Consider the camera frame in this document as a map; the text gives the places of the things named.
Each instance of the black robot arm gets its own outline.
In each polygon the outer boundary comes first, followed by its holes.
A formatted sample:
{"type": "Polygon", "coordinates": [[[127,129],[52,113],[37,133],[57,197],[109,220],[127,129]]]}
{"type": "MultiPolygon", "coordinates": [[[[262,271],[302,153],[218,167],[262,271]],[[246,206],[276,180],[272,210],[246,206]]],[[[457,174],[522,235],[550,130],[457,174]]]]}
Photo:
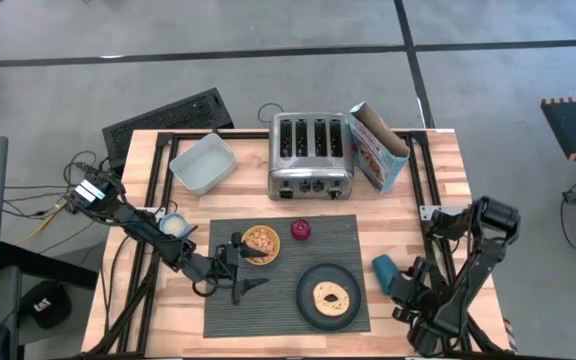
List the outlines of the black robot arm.
{"type": "Polygon", "coordinates": [[[152,245],[161,261],[173,271],[181,271],[193,282],[193,291],[202,297],[213,295],[217,289],[232,290],[232,302],[238,304],[241,296],[267,279],[237,279],[240,257],[262,257],[266,254],[249,248],[240,233],[233,233],[230,242],[219,245],[215,255],[206,257],[195,253],[197,245],[188,236],[177,238],[159,230],[154,214],[139,210],[128,203],[125,188],[113,175],[79,164],[86,176],[79,186],[66,196],[70,211],[80,211],[93,221],[109,226],[120,226],[132,239],[152,245]],[[211,289],[202,293],[196,284],[205,281],[211,289]]]}
{"type": "Polygon", "coordinates": [[[469,318],[468,306],[503,260],[506,247],[517,239],[518,228],[518,211],[487,197],[457,215],[433,213],[428,235],[458,240],[468,233],[468,258],[451,286],[441,282],[443,289],[424,284],[428,275],[441,277],[441,273],[435,263],[422,257],[393,279],[390,294],[397,304],[393,317],[411,324],[408,341],[419,354],[436,355],[439,340],[459,338],[466,329],[481,335],[474,336],[475,340],[487,350],[500,350],[469,318]]]}

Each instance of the black plate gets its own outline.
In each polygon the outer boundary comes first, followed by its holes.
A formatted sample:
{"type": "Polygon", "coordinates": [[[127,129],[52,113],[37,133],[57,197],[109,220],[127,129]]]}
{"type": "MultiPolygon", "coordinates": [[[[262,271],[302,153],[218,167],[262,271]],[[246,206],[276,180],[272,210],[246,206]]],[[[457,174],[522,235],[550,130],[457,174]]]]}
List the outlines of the black plate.
{"type": "Polygon", "coordinates": [[[297,307],[301,316],[312,326],[325,331],[337,331],[350,325],[357,316],[361,305],[361,291],[357,280],[343,267],[335,264],[319,264],[306,271],[297,285],[297,307]],[[317,310],[312,302],[312,291],[322,281],[338,284],[346,292],[350,306],[339,316],[326,316],[317,310]]]}

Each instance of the black placemat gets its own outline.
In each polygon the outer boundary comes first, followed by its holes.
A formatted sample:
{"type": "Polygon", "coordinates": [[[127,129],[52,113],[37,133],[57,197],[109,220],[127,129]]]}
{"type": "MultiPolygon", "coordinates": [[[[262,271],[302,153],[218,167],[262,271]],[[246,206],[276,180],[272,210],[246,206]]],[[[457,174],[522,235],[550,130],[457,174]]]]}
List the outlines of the black placemat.
{"type": "Polygon", "coordinates": [[[241,259],[239,278],[269,278],[270,282],[246,293],[238,306],[230,292],[220,290],[206,299],[204,337],[297,335],[322,333],[299,314],[296,288],[301,276],[312,266],[333,263],[346,268],[361,288],[361,309],[355,320],[339,332],[369,332],[370,318],[361,265],[361,250],[354,215],[306,217],[312,234],[296,241],[290,224],[297,218],[213,220],[210,222],[210,254],[217,245],[230,240],[233,232],[242,234],[255,225],[273,228],[281,239],[277,258],[264,266],[241,259]]]}

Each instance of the white plastic bin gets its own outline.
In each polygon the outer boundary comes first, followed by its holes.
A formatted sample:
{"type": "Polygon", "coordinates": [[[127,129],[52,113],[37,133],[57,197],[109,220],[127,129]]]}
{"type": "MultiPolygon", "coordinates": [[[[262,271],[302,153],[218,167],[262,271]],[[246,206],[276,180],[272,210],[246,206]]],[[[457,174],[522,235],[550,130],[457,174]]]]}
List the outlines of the white plastic bin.
{"type": "Polygon", "coordinates": [[[217,134],[208,134],[170,162],[170,170],[188,190],[201,196],[230,175],[235,154],[217,134]]]}

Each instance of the toaster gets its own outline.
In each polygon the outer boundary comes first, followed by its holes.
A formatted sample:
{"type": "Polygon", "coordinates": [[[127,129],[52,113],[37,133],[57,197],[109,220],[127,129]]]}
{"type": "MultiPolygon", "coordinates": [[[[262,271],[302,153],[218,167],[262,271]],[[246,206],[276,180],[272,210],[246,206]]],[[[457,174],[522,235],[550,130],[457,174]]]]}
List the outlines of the toaster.
{"type": "Polygon", "coordinates": [[[279,113],[270,123],[268,196],[347,199],[354,166],[348,119],[340,113],[279,113]]]}

